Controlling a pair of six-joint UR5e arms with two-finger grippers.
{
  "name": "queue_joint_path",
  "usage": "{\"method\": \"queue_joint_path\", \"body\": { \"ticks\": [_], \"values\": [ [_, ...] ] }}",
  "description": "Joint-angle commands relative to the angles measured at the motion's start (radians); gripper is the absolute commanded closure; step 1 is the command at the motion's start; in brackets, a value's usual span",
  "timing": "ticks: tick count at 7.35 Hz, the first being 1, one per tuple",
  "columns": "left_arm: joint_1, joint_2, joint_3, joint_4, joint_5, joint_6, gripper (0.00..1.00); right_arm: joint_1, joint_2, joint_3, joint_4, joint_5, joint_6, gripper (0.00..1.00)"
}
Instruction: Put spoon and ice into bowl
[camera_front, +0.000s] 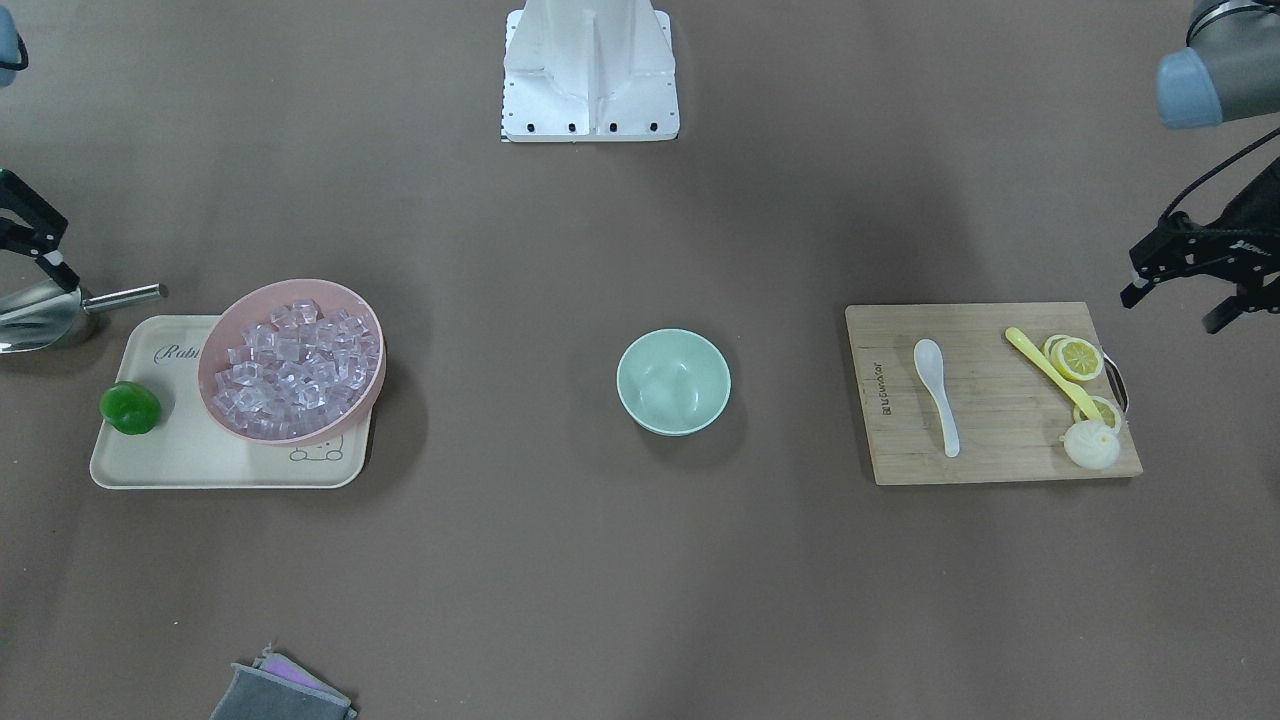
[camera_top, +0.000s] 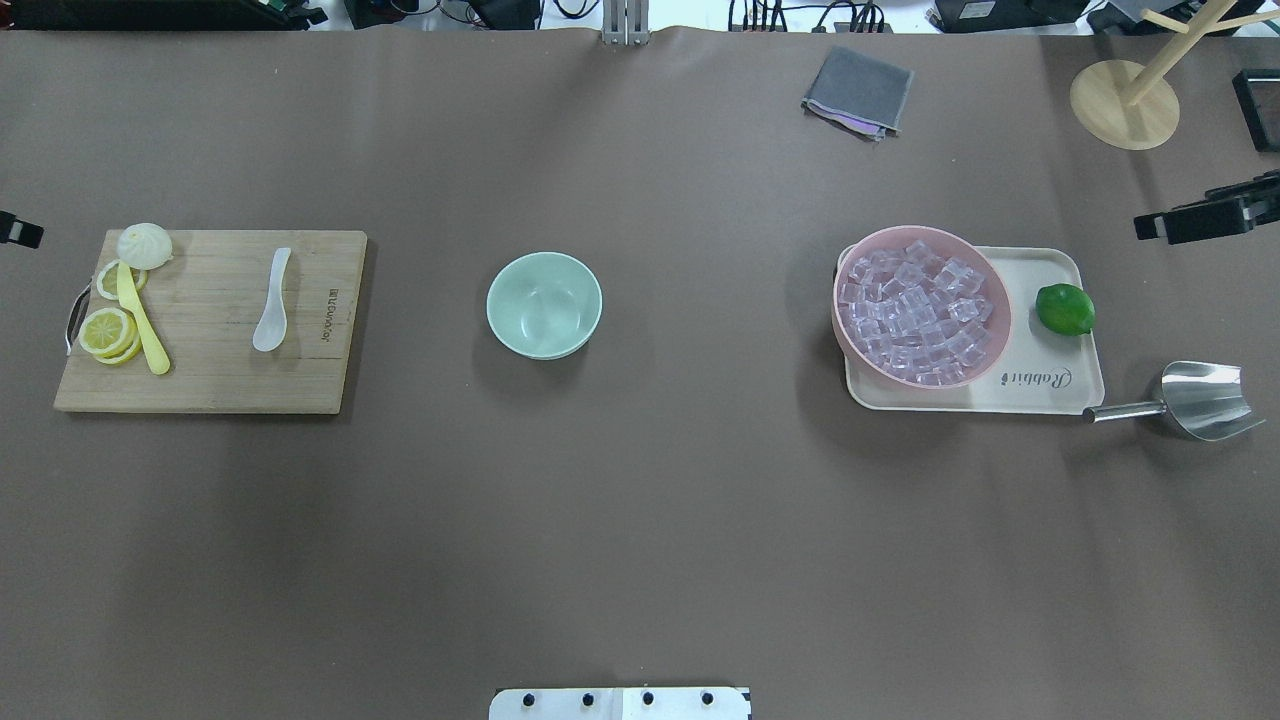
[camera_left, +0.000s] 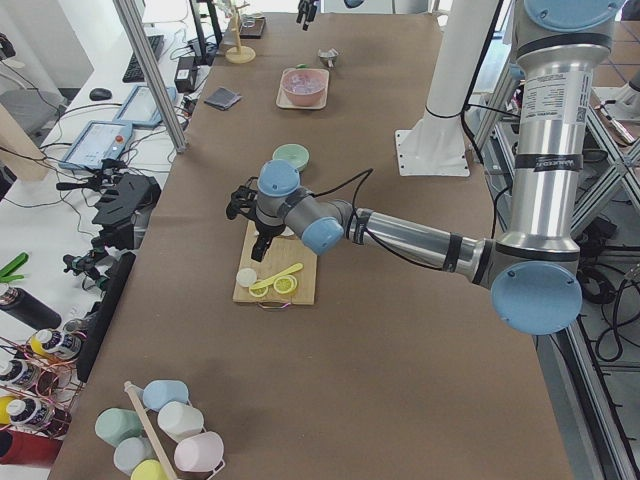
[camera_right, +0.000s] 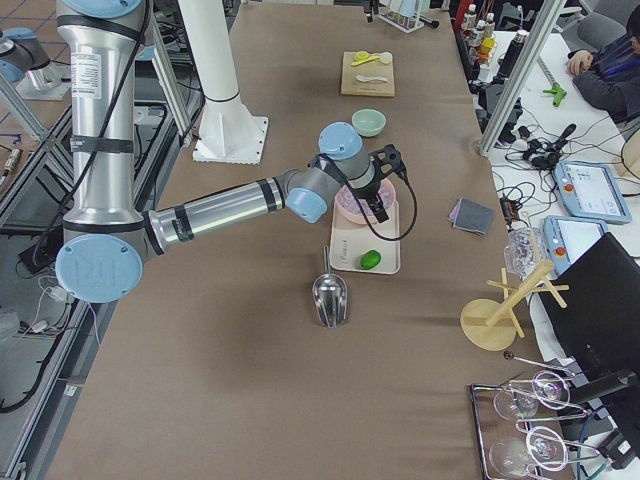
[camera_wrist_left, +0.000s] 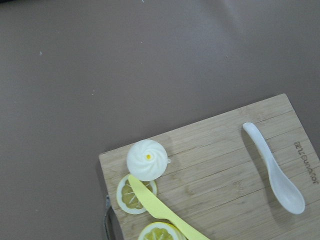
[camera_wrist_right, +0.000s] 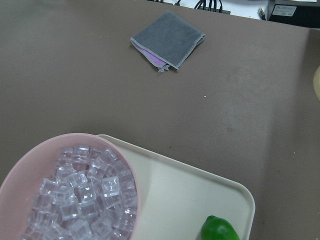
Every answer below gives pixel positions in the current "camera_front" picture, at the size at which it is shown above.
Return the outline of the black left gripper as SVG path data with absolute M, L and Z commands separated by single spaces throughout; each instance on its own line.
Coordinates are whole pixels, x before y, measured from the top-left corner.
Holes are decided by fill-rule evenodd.
M 1279 159 L 1272 160 L 1207 225 L 1184 211 L 1161 217 L 1155 228 L 1129 250 L 1132 282 L 1121 293 L 1133 309 L 1160 283 L 1210 275 L 1234 281 L 1236 292 L 1202 318 L 1216 334 L 1235 319 L 1254 313 L 1279 314 Z

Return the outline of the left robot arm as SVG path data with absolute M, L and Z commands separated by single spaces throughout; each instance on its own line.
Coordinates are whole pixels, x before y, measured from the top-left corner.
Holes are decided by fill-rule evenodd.
M 1185 46 L 1164 56 L 1156 74 L 1162 124 L 1198 129 L 1279 109 L 1279 19 L 1275 1 L 1198 1 Z M 1235 319 L 1277 313 L 1279 161 L 1272 160 L 1219 218 L 1194 222 L 1181 201 L 1247 154 L 1276 140 L 1271 131 L 1193 181 L 1129 250 L 1132 283 L 1120 300 L 1132 309 L 1158 284 L 1197 275 L 1234 287 L 1202 325 L 1216 334 Z

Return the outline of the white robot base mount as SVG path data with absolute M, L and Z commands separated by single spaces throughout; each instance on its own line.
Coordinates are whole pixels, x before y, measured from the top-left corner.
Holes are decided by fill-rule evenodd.
M 652 3 L 527 1 L 504 28 L 502 141 L 678 137 L 672 23 Z

